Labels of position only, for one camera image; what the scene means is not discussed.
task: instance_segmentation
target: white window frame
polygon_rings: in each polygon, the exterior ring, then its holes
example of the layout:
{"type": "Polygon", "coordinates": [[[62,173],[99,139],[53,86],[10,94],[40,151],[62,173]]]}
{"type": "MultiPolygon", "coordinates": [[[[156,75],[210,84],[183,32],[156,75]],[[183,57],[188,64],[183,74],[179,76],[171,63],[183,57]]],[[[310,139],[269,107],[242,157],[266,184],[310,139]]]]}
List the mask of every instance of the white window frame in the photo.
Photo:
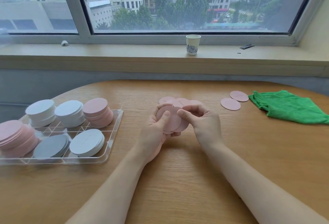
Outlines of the white window frame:
{"type": "MultiPolygon", "coordinates": [[[[94,35],[90,33],[84,5],[80,0],[66,0],[71,11],[79,35],[12,35],[15,43],[39,44],[61,43],[63,40],[76,44],[186,44],[186,34],[129,34],[127,35],[94,35]]],[[[254,44],[263,46],[296,46],[302,38],[308,24],[317,12],[323,0],[309,0],[291,35],[202,35],[201,44],[205,45],[244,45],[254,44]]]]}

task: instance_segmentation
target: gray round card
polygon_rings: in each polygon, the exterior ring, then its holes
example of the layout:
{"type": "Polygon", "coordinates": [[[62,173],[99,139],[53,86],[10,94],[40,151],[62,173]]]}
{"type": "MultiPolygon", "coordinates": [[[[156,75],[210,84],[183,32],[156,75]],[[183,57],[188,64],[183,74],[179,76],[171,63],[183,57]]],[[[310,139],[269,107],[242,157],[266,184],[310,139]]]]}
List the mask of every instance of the gray round card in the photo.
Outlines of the gray round card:
{"type": "Polygon", "coordinates": [[[44,139],[35,147],[33,157],[35,158],[51,158],[61,157],[65,153],[69,139],[67,135],[50,136],[44,139]]]}

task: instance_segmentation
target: green towel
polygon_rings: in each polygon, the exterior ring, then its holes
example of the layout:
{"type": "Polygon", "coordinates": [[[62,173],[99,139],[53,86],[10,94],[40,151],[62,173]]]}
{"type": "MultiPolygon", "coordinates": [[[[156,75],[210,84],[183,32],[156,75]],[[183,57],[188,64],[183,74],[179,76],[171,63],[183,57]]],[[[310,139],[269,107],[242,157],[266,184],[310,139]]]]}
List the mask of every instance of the green towel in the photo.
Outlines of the green towel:
{"type": "Polygon", "coordinates": [[[310,98],[302,98],[287,91],[254,91],[251,101],[267,116],[298,122],[301,124],[329,124],[329,115],[325,114],[310,98]]]}

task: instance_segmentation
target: gray wall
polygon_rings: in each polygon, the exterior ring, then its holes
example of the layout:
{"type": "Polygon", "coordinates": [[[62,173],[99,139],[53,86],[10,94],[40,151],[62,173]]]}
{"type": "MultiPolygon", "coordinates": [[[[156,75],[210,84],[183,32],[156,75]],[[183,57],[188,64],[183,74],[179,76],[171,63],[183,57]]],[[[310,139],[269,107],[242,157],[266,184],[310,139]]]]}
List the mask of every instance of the gray wall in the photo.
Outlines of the gray wall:
{"type": "Polygon", "coordinates": [[[0,122],[22,117],[25,108],[35,101],[53,98],[86,84],[124,79],[269,81],[292,85],[329,96],[329,78],[319,77],[0,70],[0,122]]]}

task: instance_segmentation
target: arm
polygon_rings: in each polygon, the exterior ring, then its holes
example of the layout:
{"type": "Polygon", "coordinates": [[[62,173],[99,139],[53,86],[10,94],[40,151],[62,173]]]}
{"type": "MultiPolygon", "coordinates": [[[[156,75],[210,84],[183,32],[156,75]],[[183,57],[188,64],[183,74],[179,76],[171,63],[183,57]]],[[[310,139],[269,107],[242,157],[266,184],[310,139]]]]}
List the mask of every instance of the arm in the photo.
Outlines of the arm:
{"type": "Polygon", "coordinates": [[[260,224],[329,224],[324,217],[272,183],[227,148],[221,139],[220,118],[216,112],[199,105],[185,106],[178,114],[192,124],[204,151],[220,166],[228,182],[260,224]]]}
{"type": "Polygon", "coordinates": [[[156,122],[156,113],[164,105],[155,107],[134,147],[96,193],[70,218],[66,224],[124,224],[137,182],[144,166],[159,153],[171,135],[163,134],[170,113],[166,111],[156,122]]]}

